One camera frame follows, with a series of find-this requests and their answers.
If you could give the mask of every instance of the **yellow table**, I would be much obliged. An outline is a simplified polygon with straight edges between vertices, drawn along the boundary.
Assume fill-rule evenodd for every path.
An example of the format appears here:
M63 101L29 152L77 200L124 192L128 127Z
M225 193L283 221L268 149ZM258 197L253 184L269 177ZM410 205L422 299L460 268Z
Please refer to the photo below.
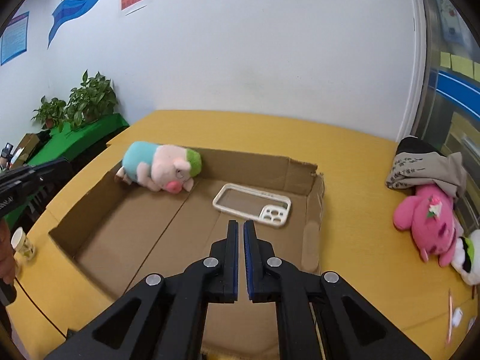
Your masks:
M48 205L30 232L38 248L20 278L27 293L66 332L79 329L110 303L47 236L88 190L120 161L135 140L285 155L318 164L325 175L321 269L335 270L434 360L447 359L477 315L471 289L450 267L423 263L408 232L392 225L405 195L385 187L397 144L344 128L306 121L214 111L156 111L109 142ZM464 311L445 347L448 290ZM25 318L14 303L13 322ZM27 332L19 335L28 341ZM53 349L57 343L51 340Z
M65 339L28 300L25 292L18 286L16 288L17 299L7 307L10 318L30 359L43 359Z

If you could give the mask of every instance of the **person's hand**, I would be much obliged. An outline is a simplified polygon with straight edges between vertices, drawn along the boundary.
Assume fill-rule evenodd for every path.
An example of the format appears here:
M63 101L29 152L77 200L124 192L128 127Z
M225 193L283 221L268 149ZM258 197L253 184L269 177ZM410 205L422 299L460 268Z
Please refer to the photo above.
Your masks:
M15 278L14 250L10 243L10 229L5 219L0 219L0 279L6 284L13 283Z

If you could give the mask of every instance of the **pink bear plush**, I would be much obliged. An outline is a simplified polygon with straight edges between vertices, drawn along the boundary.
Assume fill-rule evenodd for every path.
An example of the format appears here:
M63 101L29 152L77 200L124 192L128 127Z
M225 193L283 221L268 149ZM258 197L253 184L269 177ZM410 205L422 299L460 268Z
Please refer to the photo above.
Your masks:
M399 204L393 215L398 230L411 228L423 261L429 254L440 256L441 267L452 262L457 240L453 199L435 184L416 187L416 194Z

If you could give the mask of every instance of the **green table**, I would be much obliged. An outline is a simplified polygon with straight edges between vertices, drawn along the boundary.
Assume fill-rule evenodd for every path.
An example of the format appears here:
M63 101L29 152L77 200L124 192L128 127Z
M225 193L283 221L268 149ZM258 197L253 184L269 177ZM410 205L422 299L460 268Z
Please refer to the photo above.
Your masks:
M53 128L50 133L52 138L35 156L28 160L27 163L35 166L59 157L64 157L71 161L100 139L122 127L128 126L128 123L122 115L113 114L104 116L100 120L76 131L71 131L68 123L62 132L59 132L58 128ZM26 202L5 216L5 220L10 226L10 229L18 220L23 210L28 206L28 203L29 202Z

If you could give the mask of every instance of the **blue wave decoration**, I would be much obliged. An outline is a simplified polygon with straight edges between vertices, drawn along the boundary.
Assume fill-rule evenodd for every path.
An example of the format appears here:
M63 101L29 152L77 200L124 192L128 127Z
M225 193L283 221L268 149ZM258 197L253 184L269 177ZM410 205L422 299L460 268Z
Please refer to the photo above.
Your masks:
M446 71L438 72L437 92L480 119L480 88Z
M49 33L49 47L63 23L86 14L98 0L63 0L52 13L53 26Z

